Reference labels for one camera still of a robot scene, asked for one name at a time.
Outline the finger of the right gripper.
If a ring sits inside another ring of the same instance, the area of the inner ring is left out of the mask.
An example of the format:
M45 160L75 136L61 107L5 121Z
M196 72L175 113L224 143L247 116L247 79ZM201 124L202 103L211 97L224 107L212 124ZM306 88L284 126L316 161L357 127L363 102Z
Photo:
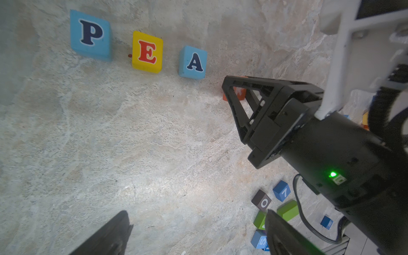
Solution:
M267 107L276 99L279 92L272 92L270 96L263 96L260 91L247 89L245 100L239 101L236 94L230 91L230 108L243 144L250 144L250 138L259 124L260 118L265 114Z
M279 92L283 87L293 88L295 91L310 91L317 95L324 94L323 89L307 82L256 78L252 76L226 76L222 83L224 94L227 95L230 91L234 93L234 87L257 90L263 96L270 96L272 92Z

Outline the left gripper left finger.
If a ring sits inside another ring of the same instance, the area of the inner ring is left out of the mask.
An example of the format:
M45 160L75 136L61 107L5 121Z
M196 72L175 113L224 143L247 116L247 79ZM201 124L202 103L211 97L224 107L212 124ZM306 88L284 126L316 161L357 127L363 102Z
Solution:
M124 255L132 229L127 211L122 210L70 255Z

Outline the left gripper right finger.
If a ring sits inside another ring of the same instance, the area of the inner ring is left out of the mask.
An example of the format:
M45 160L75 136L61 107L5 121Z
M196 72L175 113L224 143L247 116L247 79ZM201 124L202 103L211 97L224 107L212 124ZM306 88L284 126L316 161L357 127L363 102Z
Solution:
M271 255L324 255L276 212L268 210L265 223Z

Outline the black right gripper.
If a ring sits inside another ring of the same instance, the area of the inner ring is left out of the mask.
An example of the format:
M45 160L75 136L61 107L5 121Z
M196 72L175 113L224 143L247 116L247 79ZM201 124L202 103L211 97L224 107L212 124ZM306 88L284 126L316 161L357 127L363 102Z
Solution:
M402 127L407 110L383 137L338 113L312 117L319 101L269 99L251 125L249 160L261 168L283 157L382 252L408 252L408 154Z

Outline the red R block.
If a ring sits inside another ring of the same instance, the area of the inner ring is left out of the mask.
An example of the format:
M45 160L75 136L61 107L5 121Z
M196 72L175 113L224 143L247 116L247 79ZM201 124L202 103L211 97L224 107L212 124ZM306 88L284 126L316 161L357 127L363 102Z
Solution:
M246 96L245 88L233 87L233 90L239 101L245 100L245 96Z

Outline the blue A block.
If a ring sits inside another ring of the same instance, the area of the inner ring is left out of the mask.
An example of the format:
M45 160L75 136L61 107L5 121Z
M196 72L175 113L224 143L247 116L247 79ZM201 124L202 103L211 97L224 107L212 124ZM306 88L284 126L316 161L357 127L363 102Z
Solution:
M204 79L206 76L207 51L184 46L179 57L179 76L195 80Z

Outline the yellow E block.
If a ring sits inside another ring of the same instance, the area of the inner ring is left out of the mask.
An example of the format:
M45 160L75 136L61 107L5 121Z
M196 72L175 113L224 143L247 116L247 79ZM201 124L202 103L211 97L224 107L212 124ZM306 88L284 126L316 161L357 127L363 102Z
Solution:
M164 42L158 37L133 32L132 67L137 70L158 74L163 67Z

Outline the light blue P block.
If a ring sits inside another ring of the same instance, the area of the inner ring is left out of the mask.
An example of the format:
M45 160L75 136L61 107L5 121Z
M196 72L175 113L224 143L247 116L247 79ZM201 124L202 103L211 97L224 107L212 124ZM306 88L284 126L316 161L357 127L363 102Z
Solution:
M88 14L70 11L70 43L78 54L97 60L112 60L110 23Z

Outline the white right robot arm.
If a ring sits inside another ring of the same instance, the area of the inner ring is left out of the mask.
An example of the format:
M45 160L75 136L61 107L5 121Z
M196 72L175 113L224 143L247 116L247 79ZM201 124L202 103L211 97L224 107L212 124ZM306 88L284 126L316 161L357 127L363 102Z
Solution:
M248 159L284 158L307 186L386 255L408 252L407 1L325 1L320 29L337 41L325 89L227 76L222 89Z

